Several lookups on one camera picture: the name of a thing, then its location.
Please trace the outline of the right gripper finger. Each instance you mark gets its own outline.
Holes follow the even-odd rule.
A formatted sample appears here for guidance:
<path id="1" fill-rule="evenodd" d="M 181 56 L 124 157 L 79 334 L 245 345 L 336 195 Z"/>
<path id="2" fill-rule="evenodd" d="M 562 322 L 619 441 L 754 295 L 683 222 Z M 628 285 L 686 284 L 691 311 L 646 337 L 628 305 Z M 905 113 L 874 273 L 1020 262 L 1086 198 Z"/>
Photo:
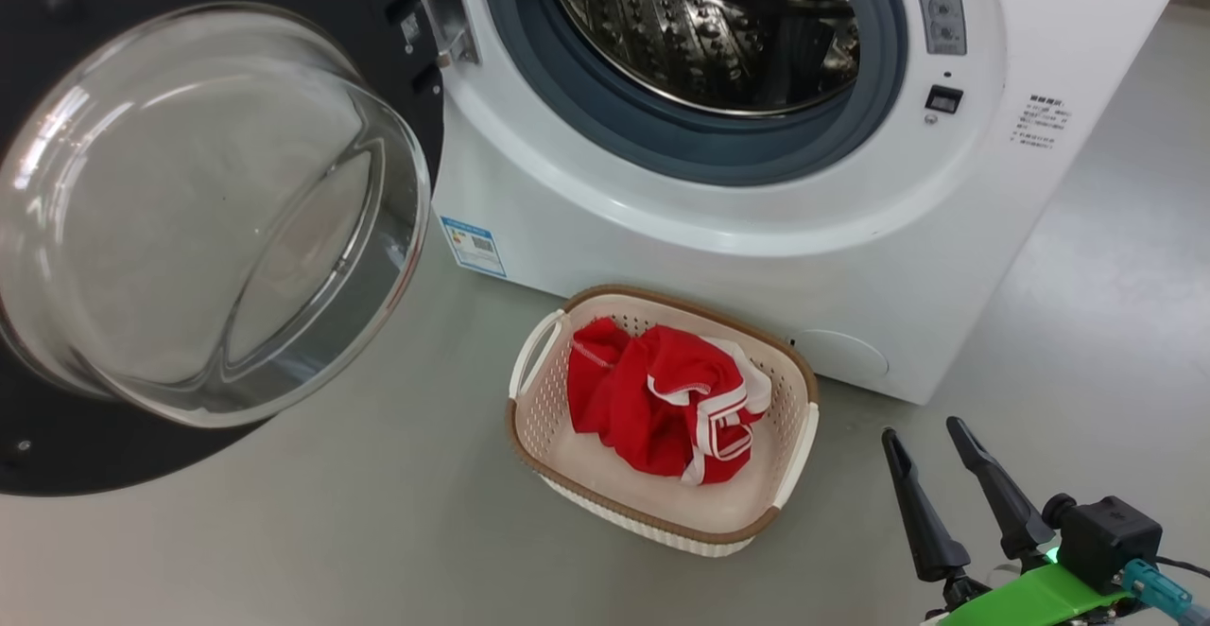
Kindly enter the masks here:
<path id="1" fill-rule="evenodd" d="M 964 567 L 969 565 L 967 549 L 950 535 L 941 516 L 926 496 L 920 470 L 895 429 L 883 429 L 881 443 L 889 463 L 891 483 L 917 578 L 921 582 L 953 582 L 964 575 Z"/>
<path id="2" fill-rule="evenodd" d="M 1050 542 L 1055 532 L 1047 526 L 1041 511 L 1028 501 L 1015 479 L 998 459 L 985 449 L 960 417 L 949 417 L 946 427 L 963 466 L 979 479 L 987 505 L 1001 530 L 1001 549 L 1007 559 L 1043 561 L 1041 545 Z"/>

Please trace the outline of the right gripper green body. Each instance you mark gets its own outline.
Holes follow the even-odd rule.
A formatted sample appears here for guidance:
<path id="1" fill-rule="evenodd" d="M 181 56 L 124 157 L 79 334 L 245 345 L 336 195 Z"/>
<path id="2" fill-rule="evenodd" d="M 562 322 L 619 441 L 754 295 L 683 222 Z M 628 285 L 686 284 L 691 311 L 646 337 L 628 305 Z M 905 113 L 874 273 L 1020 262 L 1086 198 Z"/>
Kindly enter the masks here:
<path id="1" fill-rule="evenodd" d="M 1122 590 L 1102 595 L 1064 565 L 1042 565 L 924 625 L 1064 625 L 1130 598 Z"/>

